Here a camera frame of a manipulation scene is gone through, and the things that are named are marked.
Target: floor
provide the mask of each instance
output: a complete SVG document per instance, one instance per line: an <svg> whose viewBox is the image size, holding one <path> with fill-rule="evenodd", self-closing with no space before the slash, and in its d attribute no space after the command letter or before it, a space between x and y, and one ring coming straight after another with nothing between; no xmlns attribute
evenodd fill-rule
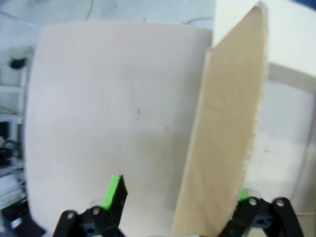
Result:
<svg viewBox="0 0 316 237"><path fill-rule="evenodd" d="M11 57L30 54L29 46L36 47L40 31L46 25L86 20L181 24L200 17L214 18L214 7L213 0L0 0L1 11L31 26L0 17L0 83L18 84L20 72L11 70L6 63ZM213 21L190 24L212 29ZM0 106L14 109L16 100L12 95L2 94ZM307 175L316 170L312 159L316 154L313 150L316 139L310 135L316 126L314 108L314 94L267 83L253 158L244 182L245 188L258 190L267 201L278 196L288 197L302 215L316 211L315 177ZM307 226L304 228L308 232L306 236L314 236L314 224L313 217L302 217L302 226Z"/></svg>

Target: metal bolt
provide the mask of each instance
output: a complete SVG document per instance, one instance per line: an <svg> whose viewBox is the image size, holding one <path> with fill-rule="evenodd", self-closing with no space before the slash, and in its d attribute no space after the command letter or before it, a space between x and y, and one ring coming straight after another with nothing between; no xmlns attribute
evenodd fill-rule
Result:
<svg viewBox="0 0 316 237"><path fill-rule="evenodd" d="M284 206L284 201L282 201L281 199L279 199L279 200L276 201L276 204L277 204L278 206Z"/></svg>
<svg viewBox="0 0 316 237"><path fill-rule="evenodd" d="M73 216L74 216L74 214L73 214L72 212L70 212L70 213L68 214L67 218L68 218L68 219L71 219L71 218L73 218Z"/></svg>
<svg viewBox="0 0 316 237"><path fill-rule="evenodd" d="M252 205L252 206L257 205L257 201L256 201L256 199L254 199L254 198L249 199L249 203L250 203L250 205Z"/></svg>
<svg viewBox="0 0 316 237"><path fill-rule="evenodd" d="M93 215L97 215L99 213L100 209L98 207L93 209Z"/></svg>

